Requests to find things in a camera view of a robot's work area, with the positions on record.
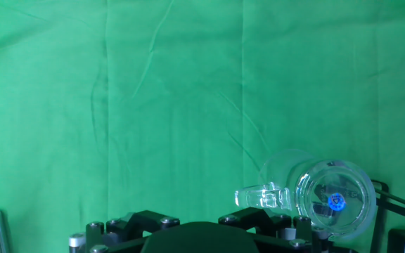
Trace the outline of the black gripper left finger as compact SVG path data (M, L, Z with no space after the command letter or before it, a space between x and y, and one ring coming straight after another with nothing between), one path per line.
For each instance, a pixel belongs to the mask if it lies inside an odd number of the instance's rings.
M131 212L106 222L92 221L69 237L70 253L140 252L145 232L153 234L180 225L180 219L152 211Z

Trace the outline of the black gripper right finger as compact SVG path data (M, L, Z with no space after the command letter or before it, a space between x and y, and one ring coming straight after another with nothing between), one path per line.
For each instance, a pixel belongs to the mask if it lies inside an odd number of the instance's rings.
M326 253L326 230L313 226L307 216L270 215L265 209L248 207L218 218L218 224L246 232L259 252Z

